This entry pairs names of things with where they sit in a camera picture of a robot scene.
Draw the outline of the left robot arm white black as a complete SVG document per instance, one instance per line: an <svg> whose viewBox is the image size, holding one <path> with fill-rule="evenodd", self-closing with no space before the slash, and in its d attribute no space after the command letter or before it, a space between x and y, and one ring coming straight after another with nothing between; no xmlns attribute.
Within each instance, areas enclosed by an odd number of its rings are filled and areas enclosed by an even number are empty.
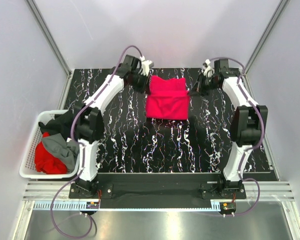
<svg viewBox="0 0 300 240"><path fill-rule="evenodd" d="M92 198L99 194L97 183L97 153L104 136L103 114L113 98L127 85L140 93L149 92L150 70L154 62L126 55L113 67L102 85L82 105L74 107L71 138L79 144L79 169L71 183L71 198Z"/></svg>

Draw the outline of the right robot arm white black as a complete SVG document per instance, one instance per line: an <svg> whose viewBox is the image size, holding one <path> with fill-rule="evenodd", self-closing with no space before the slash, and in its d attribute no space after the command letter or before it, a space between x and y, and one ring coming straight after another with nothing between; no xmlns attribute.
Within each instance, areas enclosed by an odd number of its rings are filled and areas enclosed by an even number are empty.
<svg viewBox="0 0 300 240"><path fill-rule="evenodd" d="M204 95L221 89L235 108L230 125L231 152L217 183L203 183L202 197L212 199L244 199L243 173L251 152L262 145L268 108L259 105L243 84L245 68L232 68L224 57L207 59L189 95Z"/></svg>

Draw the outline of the pink t shirt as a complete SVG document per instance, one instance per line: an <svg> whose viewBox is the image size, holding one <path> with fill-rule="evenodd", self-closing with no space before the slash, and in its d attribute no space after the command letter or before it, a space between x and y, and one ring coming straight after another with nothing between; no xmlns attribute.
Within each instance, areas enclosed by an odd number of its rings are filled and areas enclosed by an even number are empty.
<svg viewBox="0 0 300 240"><path fill-rule="evenodd" d="M150 94L145 104L147 118L177 121L188 119L190 96L185 78L162 79L154 75L149 88Z"/></svg>

